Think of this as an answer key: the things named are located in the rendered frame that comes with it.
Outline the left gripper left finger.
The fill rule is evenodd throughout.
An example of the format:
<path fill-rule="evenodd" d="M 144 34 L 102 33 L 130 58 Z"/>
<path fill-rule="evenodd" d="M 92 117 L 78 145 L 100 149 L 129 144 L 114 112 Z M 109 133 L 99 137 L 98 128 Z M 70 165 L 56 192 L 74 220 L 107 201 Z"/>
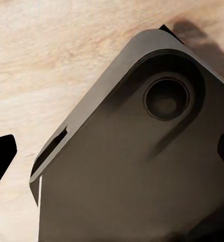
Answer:
<path fill-rule="evenodd" d="M 12 134 L 0 137 L 0 180 L 17 154 L 15 138 Z"/>

